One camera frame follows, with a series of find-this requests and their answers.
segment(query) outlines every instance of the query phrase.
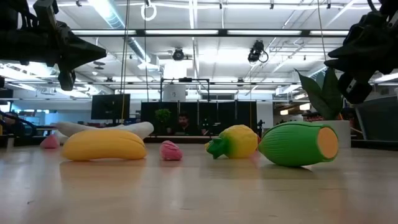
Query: pink toy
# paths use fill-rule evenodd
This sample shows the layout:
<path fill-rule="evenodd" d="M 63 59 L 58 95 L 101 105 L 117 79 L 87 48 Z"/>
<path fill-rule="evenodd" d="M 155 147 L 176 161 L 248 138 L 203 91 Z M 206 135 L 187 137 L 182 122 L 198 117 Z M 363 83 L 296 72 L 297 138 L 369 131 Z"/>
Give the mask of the pink toy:
<path fill-rule="evenodd" d="M 160 145 L 160 156 L 163 160 L 179 161 L 182 158 L 182 151 L 171 141 L 164 141 Z"/>
<path fill-rule="evenodd" d="M 56 149 L 60 147 L 60 141 L 54 134 L 50 134 L 40 143 L 40 147 L 43 149 Z"/>

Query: white pot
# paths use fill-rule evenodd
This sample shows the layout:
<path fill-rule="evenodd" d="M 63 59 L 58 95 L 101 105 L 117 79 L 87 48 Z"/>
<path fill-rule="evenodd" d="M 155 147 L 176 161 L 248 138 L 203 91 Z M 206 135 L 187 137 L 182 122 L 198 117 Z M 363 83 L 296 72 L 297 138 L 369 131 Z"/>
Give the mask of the white pot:
<path fill-rule="evenodd" d="M 316 123 L 329 125 L 338 137 L 339 148 L 351 147 L 351 128 L 349 121 L 315 121 Z"/>

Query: green plant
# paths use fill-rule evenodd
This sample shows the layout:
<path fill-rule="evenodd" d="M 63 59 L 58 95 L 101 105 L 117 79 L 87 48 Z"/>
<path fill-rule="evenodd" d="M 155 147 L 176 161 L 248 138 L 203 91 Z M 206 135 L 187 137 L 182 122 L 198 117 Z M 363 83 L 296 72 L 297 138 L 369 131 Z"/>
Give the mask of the green plant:
<path fill-rule="evenodd" d="M 323 116 L 325 120 L 334 120 L 343 108 L 343 99 L 337 89 L 338 79 L 335 70 L 328 68 L 323 80 L 322 88 L 318 83 L 300 74 L 297 69 L 302 88 L 307 92 L 312 106 Z"/>
<path fill-rule="evenodd" d="M 160 125 L 165 126 L 169 122 L 171 114 L 169 109 L 159 109 L 155 111 L 155 119 Z"/>

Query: pink strawberry toy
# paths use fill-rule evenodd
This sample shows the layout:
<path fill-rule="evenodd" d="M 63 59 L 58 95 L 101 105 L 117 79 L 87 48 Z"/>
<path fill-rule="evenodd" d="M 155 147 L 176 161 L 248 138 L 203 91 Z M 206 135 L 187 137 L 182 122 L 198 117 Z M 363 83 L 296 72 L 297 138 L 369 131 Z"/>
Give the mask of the pink strawberry toy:
<path fill-rule="evenodd" d="M 164 141 L 160 145 L 160 156 L 165 161 L 179 161 L 182 158 L 182 151 L 171 141 Z"/>

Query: man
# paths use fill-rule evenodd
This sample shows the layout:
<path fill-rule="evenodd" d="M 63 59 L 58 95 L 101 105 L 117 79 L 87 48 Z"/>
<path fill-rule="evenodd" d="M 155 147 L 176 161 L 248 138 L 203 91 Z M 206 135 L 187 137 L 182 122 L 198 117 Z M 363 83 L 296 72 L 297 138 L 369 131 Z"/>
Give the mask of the man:
<path fill-rule="evenodd" d="M 179 114 L 178 126 L 175 128 L 174 133 L 176 135 L 199 135 L 195 125 L 190 124 L 189 115 L 185 112 Z"/>

